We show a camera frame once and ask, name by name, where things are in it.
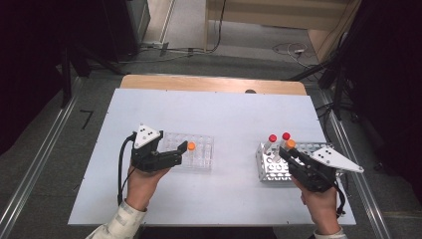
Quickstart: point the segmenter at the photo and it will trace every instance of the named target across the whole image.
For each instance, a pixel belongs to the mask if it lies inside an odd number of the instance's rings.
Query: clear plastic tray
[[[211,170],[214,150],[214,137],[209,135],[165,132],[163,151],[175,150],[184,140],[195,143],[193,150],[187,150],[182,155],[182,164],[174,168]]]

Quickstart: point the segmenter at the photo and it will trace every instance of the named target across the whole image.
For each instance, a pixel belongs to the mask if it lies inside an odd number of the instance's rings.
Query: metal rail
[[[66,121],[69,118],[69,115],[72,112],[75,102],[79,97],[82,86],[82,79],[77,77],[73,83],[72,98],[70,99],[68,105],[59,111],[59,114],[57,115],[52,127],[44,139],[43,144],[34,157],[33,162],[25,173],[25,176],[21,180],[19,186],[10,197],[0,220],[0,239],[6,239],[9,237],[9,234],[12,231],[19,214],[24,208],[25,203],[28,200],[32,189],[34,188],[38,177],[43,171],[44,165],[49,158],[50,152],[52,151],[64,125],[66,124]]]
[[[325,104],[331,103],[330,96],[327,91],[321,90],[320,93],[322,100]],[[342,121],[338,121],[335,115],[333,114],[330,114],[330,120],[334,128],[335,134],[338,138],[341,149],[343,150],[344,156],[359,164],[359,161],[356,155],[354,154],[353,148],[350,144],[347,134],[345,133]],[[352,172],[351,175],[353,176],[357,192],[359,193],[363,206],[365,207],[366,214],[372,225],[372,229],[375,232],[376,238],[390,239],[390,232],[387,228],[387,225],[385,224],[381,211],[378,208],[378,204],[376,203],[375,197],[372,194],[366,177],[363,173],[356,172]]]

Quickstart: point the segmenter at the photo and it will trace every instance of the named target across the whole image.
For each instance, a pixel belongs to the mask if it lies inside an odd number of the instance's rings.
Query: white tabletop
[[[300,191],[260,182],[255,159],[258,144],[271,133],[325,141],[310,97],[122,89],[112,97],[69,224],[103,224],[115,214],[118,154],[141,122],[167,132],[214,136],[211,171],[171,170],[150,201],[146,224],[312,224]],[[128,145],[123,175],[129,157]],[[348,202],[344,210],[340,224],[355,224]]]

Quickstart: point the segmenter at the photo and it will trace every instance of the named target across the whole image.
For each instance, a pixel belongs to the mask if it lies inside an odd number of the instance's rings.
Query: cable
[[[278,47],[280,47],[280,46],[283,46],[283,45],[288,45],[288,47],[287,47],[287,52],[286,53],[281,53],[281,52],[279,52],[279,49],[278,49]],[[291,46],[295,46],[295,45],[300,45],[300,46],[302,46],[299,50],[302,50],[301,52],[299,52],[299,53],[296,53],[296,54],[298,54],[296,57],[293,55],[293,53],[292,53],[292,51],[291,51]],[[311,67],[313,67],[313,66],[319,66],[319,65],[306,65],[306,64],[304,64],[304,63],[302,63],[302,62],[300,62],[299,61],[299,57],[301,56],[301,55],[305,55],[306,56],[306,54],[305,54],[305,51],[308,49],[308,45],[307,44],[305,44],[305,43],[301,43],[301,42],[295,42],[295,43],[280,43],[280,44],[278,44],[278,45],[276,45],[276,46],[274,46],[274,47],[272,47],[272,49],[273,49],[273,51],[275,52],[275,53],[277,53],[277,54],[280,54],[280,55],[288,55],[288,56],[290,56],[295,62],[297,62],[299,65],[301,65],[301,66],[303,66],[304,67],[304,71],[306,70],[306,69],[309,69],[309,68],[311,68]],[[316,80],[318,81],[319,80],[319,78],[315,75],[315,74],[313,74],[313,76],[316,78]]]
[[[117,183],[118,183],[118,194],[117,194],[117,203],[118,205],[120,205],[123,202],[123,187],[121,186],[121,169],[122,169],[122,163],[123,163],[123,154],[124,154],[124,149],[126,148],[126,145],[129,141],[135,141],[136,140],[136,132],[134,132],[131,136],[127,137],[123,144],[121,145],[120,148],[120,154],[118,156],[118,179],[117,179]]]
[[[335,188],[335,190],[338,192],[338,196],[340,198],[340,205],[337,207],[337,218],[340,215],[345,214],[345,212],[343,211],[343,207],[345,204],[345,197],[344,197],[344,193],[341,191],[341,189],[338,187],[338,182],[337,180],[335,180],[334,182],[331,182],[325,174],[321,173],[320,171],[314,169],[313,167],[310,168],[314,173],[316,173],[319,177],[321,177],[324,181],[328,182],[329,184],[331,184],[331,186],[333,186]]]
[[[161,60],[151,60],[151,61],[148,61],[148,60],[145,60],[145,61],[130,61],[130,62],[122,62],[122,63],[128,64],[128,63],[156,63],[156,62],[168,62],[168,61],[172,61],[172,60],[179,59],[179,58],[185,58],[185,57],[190,57],[190,56],[192,56],[192,55],[202,55],[202,54],[188,54],[188,55],[183,55],[183,56],[178,56],[178,57],[173,57],[173,58],[167,58],[167,59],[161,59]]]
[[[342,108],[343,109],[345,109],[345,110],[349,110],[349,111],[352,111],[352,108],[347,108],[346,106],[348,106],[348,107],[353,107],[353,104],[350,104],[350,103],[341,103],[343,106],[342,106]],[[322,108],[330,108],[330,107],[332,107],[332,105],[334,105],[334,103],[328,103],[328,104],[325,104],[325,105],[322,105],[322,106],[320,106],[320,107],[317,107],[316,108],[316,111],[319,111],[319,110],[321,110]]]
[[[134,173],[134,171],[136,170],[136,168],[138,167],[139,162],[136,164],[136,166],[131,170],[131,172],[127,175],[126,179],[124,180],[123,186],[121,187],[121,191],[123,191],[124,186],[127,183],[127,180],[129,179],[129,177]]]
[[[329,108],[326,110],[326,114],[324,114],[323,120],[322,120],[322,131],[325,134],[325,137],[328,140],[328,142],[332,142],[331,138],[328,135],[328,130],[326,129],[326,123],[328,122],[328,117],[329,117],[329,114],[331,113],[331,110],[332,108]]]
[[[344,7],[344,10],[343,10],[343,12],[342,12],[342,14],[341,14],[341,17],[340,17],[340,19],[338,20],[338,22],[337,22],[337,25],[335,25],[335,27],[325,36],[325,39],[323,39],[323,41],[322,41],[322,44],[320,45],[320,47],[319,47],[319,49],[316,51],[316,54],[318,54],[319,53],[319,51],[320,51],[320,49],[322,49],[322,46],[325,44],[325,42],[326,42],[326,40],[328,39],[328,36],[330,36],[333,32],[334,32],[334,30],[338,27],[338,25],[340,25],[340,22],[341,22],[341,19],[342,19],[342,17],[344,16],[344,14],[345,14],[345,12],[346,12],[346,10],[347,10],[347,6],[350,4],[350,2],[351,2],[351,0],[348,0],[348,2],[347,2],[347,5],[346,5],[346,7]],[[353,11],[351,11],[351,14],[348,16],[348,18],[347,18],[347,20],[346,20],[346,22],[348,22],[348,20],[350,20],[350,18],[351,18],[351,16],[353,15],[352,13],[354,12],[354,10],[356,10],[356,7],[358,6],[359,4],[356,4],[355,6],[354,6],[354,8],[353,8]]]
[[[221,15],[220,15],[220,20],[219,20],[219,26],[218,26],[218,40],[217,40],[217,44],[214,46],[214,48],[212,49],[212,50],[206,50],[205,52],[203,52],[203,50],[201,49],[201,48],[167,48],[167,49],[165,49],[166,51],[175,51],[175,52],[188,52],[188,53],[197,53],[197,54],[211,54],[211,53],[214,53],[216,50],[217,50],[217,48],[220,46],[220,42],[221,42],[221,28],[222,28],[222,25],[223,25],[223,16],[224,16],[224,11],[225,11],[225,9],[226,9],[226,2],[227,2],[227,0],[224,0],[224,2],[223,2],[223,8],[221,9]]]

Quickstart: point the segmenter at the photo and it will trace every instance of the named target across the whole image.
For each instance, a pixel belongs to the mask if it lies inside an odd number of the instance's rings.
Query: sleeve
[[[347,239],[347,236],[344,234],[342,228],[335,234],[332,235],[319,235],[317,231],[314,232],[316,239]]]
[[[87,239],[129,239],[133,238],[146,212],[133,209],[122,202],[111,222],[98,227]]]

